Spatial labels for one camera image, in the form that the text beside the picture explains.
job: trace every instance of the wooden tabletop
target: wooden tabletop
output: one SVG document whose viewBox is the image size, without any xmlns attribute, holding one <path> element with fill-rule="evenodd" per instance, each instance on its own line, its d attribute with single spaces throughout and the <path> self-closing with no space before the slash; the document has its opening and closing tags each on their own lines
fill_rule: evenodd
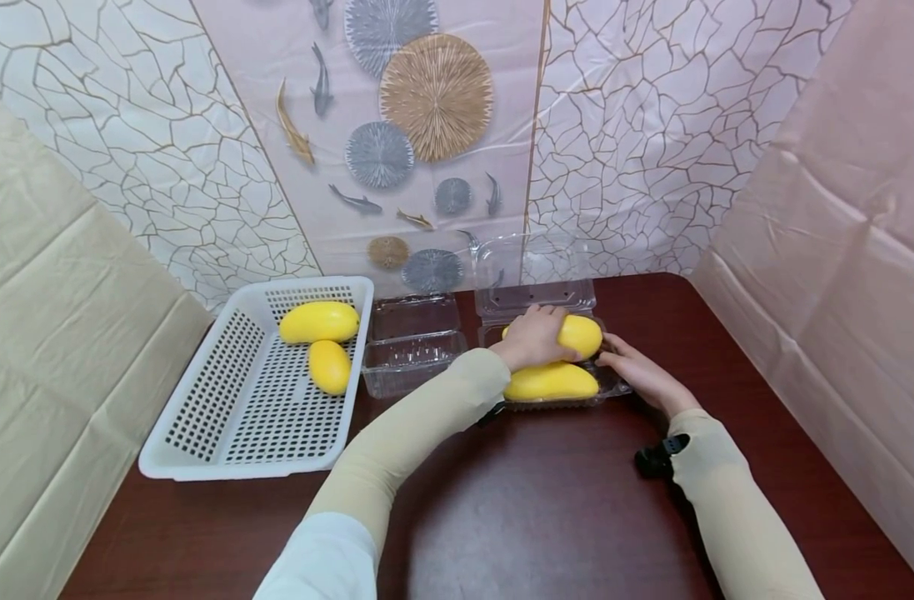
<svg viewBox="0 0 914 600">
<path fill-rule="evenodd" d="M 647 274 L 596 290 L 607 328 L 727 425 L 827 598 L 914 598 L 910 568 L 689 282 Z M 458 302 L 475 346 L 473 296 Z M 385 408 L 361 393 L 351 435 Z M 623 398 L 451 438 L 398 495 L 380 598 L 722 598 L 682 494 L 632 466 L 664 427 Z M 325 476 L 153 481 L 134 466 L 61 598 L 250 598 Z"/>
</svg>

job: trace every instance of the plastic clamshell container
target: plastic clamshell container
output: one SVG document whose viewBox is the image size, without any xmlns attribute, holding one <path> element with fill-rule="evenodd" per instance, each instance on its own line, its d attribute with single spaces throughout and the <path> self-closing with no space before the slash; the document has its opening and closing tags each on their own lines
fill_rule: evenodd
<svg viewBox="0 0 914 600">
<path fill-rule="evenodd" d="M 373 305 L 370 318 L 371 341 L 458 330 L 459 311 L 452 294 L 385 299 Z"/>
<path fill-rule="evenodd" d="M 591 314 L 583 313 L 584 317 L 593 318 L 597 322 L 598 326 L 603 331 L 606 331 L 607 328 L 603 326 L 603 321 L 600 318 L 594 317 Z M 509 323 L 493 323 L 486 324 L 480 328 L 480 345 L 485 348 L 493 346 L 494 343 L 499 342 L 502 339 L 502 330 Z M 614 398 L 616 396 L 623 396 L 623 394 L 631 393 L 632 387 L 627 385 L 626 381 L 623 381 L 620 375 L 613 372 L 612 368 L 607 367 L 598 367 L 594 364 L 594 359 L 585 360 L 581 362 L 575 362 L 578 367 L 583 368 L 584 371 L 589 372 L 597 380 L 597 383 L 600 384 L 600 392 L 594 397 L 590 398 L 555 398 L 552 400 L 528 400 L 528 402 L 514 402 L 514 400 L 507 400 L 507 408 L 511 410 L 533 410 L 538 408 L 563 408 L 563 407 L 579 407 L 579 406 L 596 406 L 606 400 L 607 398 Z"/>
<path fill-rule="evenodd" d="M 588 313 L 597 305 L 588 242 L 564 232 L 515 233 L 474 252 L 477 315 L 509 323 L 531 304 Z"/>
<path fill-rule="evenodd" d="M 537 399 L 520 402 L 520 400 L 507 400 L 507 409 L 513 411 L 538 410 L 543 408 L 569 408 L 569 407 L 588 407 L 602 404 L 607 398 L 625 396 L 633 392 L 632 387 L 623 381 L 620 375 L 616 374 L 612 368 L 598 367 L 593 360 L 575 362 L 575 364 L 589 372 L 600 384 L 600 392 L 596 396 L 589 398 L 553 398 Z"/>
<path fill-rule="evenodd" d="M 467 351 L 459 331 L 376 340 L 363 354 L 363 381 L 370 397 L 399 398 L 446 371 Z"/>
</svg>

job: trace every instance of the circular pattern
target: circular pattern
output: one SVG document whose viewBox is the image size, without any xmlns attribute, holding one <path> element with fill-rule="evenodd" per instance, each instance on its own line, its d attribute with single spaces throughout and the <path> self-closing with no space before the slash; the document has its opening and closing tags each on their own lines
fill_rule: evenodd
<svg viewBox="0 0 914 600">
<path fill-rule="evenodd" d="M 493 110 L 490 68 L 455 36 L 420 37 L 391 58 L 380 82 L 380 110 L 410 138 L 425 163 L 456 157 L 480 139 Z"/>
<path fill-rule="evenodd" d="M 413 146 L 392 122 L 365 122 L 350 133 L 343 152 L 353 178 L 369 188 L 404 183 L 413 170 Z"/>
<path fill-rule="evenodd" d="M 453 290 L 463 280 L 463 263 L 452 252 L 421 250 L 415 252 L 402 266 L 402 281 L 411 289 L 424 294 L 438 294 Z"/>
<path fill-rule="evenodd" d="M 438 29 L 433 0 L 347 0 L 343 13 L 350 52 L 377 78 L 402 45 Z"/>
<path fill-rule="evenodd" d="M 396 271 L 410 258 L 410 246 L 395 235 L 383 235 L 370 240 L 367 256 L 377 267 Z"/>
<path fill-rule="evenodd" d="M 437 185 L 437 193 L 433 194 L 433 203 L 437 205 L 437 213 L 455 217 L 467 212 L 470 201 L 473 200 L 473 191 L 466 179 L 450 177 L 443 179 Z"/>
</svg>

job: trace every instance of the gray circle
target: gray circle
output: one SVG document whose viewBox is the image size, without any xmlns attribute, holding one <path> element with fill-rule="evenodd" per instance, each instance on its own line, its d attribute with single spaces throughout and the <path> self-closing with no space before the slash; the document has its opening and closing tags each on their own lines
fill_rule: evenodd
<svg viewBox="0 0 914 600">
<path fill-rule="evenodd" d="M 343 10 L 350 52 L 376 78 L 397 50 L 438 30 L 433 0 L 347 0 Z"/>
<path fill-rule="evenodd" d="M 473 200 L 473 190 L 466 179 L 450 177 L 443 179 L 437 185 L 437 193 L 433 194 L 433 203 L 437 205 L 437 213 L 449 217 L 456 217 L 467 212 L 470 201 Z"/>
<path fill-rule="evenodd" d="M 415 252 L 402 266 L 402 281 L 411 289 L 425 294 L 449 292 L 463 280 L 463 263 L 445 250 Z"/>
<path fill-rule="evenodd" d="M 392 122 L 365 122 L 350 133 L 343 151 L 350 174 L 368 188 L 391 189 L 413 170 L 413 146 Z"/>
</svg>

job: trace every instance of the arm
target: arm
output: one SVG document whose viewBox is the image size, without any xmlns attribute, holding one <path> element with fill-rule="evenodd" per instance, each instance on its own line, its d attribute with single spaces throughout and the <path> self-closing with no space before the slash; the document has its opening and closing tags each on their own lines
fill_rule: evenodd
<svg viewBox="0 0 914 600">
<path fill-rule="evenodd" d="M 673 481 L 690 500 L 707 556 L 728 600 L 817 600 L 823 595 L 777 511 L 753 481 L 740 448 L 689 390 L 615 335 L 613 367 L 690 442 L 672 457 Z"/>
<path fill-rule="evenodd" d="M 566 311 L 532 306 L 490 349 L 473 349 L 365 427 L 337 460 L 256 598 L 375 598 L 393 499 L 439 443 L 480 421 L 511 372 L 572 358 Z"/>
</svg>

